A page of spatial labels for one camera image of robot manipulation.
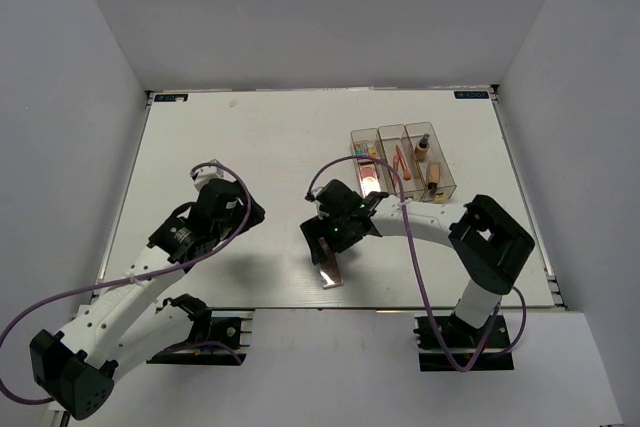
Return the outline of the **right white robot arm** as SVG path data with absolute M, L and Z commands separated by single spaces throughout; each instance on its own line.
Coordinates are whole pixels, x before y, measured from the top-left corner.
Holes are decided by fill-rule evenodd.
M 373 191 L 361 197 L 339 180 L 309 194 L 316 215 L 300 225 L 315 265 L 329 261 L 367 236 L 405 237 L 452 249 L 469 281 L 453 309 L 451 331 L 472 346 L 488 332 L 487 321 L 511 293 L 535 242 L 532 236 L 488 195 L 464 205 L 403 200 Z

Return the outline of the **silver eyeshadow palette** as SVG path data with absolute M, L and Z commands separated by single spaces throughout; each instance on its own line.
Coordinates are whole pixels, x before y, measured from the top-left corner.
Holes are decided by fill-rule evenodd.
M 321 284 L 324 290 L 341 287 L 344 282 L 338 265 L 335 253 L 329 248 L 324 239 L 320 240 L 320 245 L 326 256 L 326 261 L 319 265 Z

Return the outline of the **foundation bottle with pump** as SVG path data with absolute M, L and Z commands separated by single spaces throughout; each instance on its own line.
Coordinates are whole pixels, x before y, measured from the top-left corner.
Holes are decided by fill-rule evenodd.
M 430 135 L 423 134 L 414 147 L 414 156 L 417 162 L 425 162 L 430 148 Z

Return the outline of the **colourful square eyeshadow palette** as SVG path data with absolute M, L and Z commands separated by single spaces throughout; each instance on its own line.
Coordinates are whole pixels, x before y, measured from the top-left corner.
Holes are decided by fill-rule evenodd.
M 354 154 L 370 158 L 378 158 L 378 150 L 374 142 L 358 142 L 353 144 Z

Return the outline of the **pink makeup brush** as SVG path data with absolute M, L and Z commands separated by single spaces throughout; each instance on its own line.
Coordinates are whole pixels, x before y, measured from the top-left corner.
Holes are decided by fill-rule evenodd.
M 404 153 L 400 145 L 396 146 L 396 154 L 399 156 L 399 166 L 401 168 L 402 177 L 405 181 L 409 181 L 412 179 L 411 170 L 408 167 L 407 161 L 404 157 Z

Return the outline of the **orange makeup brush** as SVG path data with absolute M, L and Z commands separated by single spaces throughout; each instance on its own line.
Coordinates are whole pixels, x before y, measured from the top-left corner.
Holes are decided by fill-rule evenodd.
M 391 180 L 395 188 L 398 180 L 396 174 L 398 173 L 398 167 L 399 167 L 399 156 L 397 154 L 393 156 L 392 166 L 393 166 L 393 172 L 391 173 Z

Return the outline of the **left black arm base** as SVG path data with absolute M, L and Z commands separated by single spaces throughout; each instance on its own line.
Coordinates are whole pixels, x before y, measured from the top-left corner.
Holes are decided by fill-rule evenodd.
M 208 331 L 187 340 L 182 350 L 165 349 L 147 363 L 239 367 L 251 344 L 253 314 L 253 311 L 214 311 Z

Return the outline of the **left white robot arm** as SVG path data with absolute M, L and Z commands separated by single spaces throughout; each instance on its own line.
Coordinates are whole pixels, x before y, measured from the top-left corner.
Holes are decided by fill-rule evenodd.
M 212 310 L 190 294 L 166 290 L 234 233 L 263 222 L 264 209 L 239 182 L 214 178 L 177 207 L 149 237 L 124 285 L 100 297 L 57 333 L 40 331 L 29 349 L 36 383 L 71 417 L 100 409 L 115 384 L 166 349 L 206 345 Z

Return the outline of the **pink blush palette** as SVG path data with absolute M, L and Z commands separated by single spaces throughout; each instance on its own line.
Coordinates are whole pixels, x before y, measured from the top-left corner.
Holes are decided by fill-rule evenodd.
M 384 182 L 374 162 L 359 163 L 358 175 L 360 188 L 364 197 L 372 192 L 384 192 Z

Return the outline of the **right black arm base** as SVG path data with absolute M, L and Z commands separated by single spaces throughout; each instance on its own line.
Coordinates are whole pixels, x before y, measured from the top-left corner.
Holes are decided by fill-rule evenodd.
M 461 366 L 466 365 L 480 343 L 483 330 L 474 333 L 456 330 L 448 325 L 448 315 L 436 315 L 435 320 L 455 361 Z M 413 333 L 416 336 L 421 372 L 455 372 L 437 342 L 426 315 L 414 317 Z M 511 352 L 500 354 L 510 344 L 511 338 L 506 321 L 504 316 L 499 314 L 472 371 L 513 371 L 513 354 Z

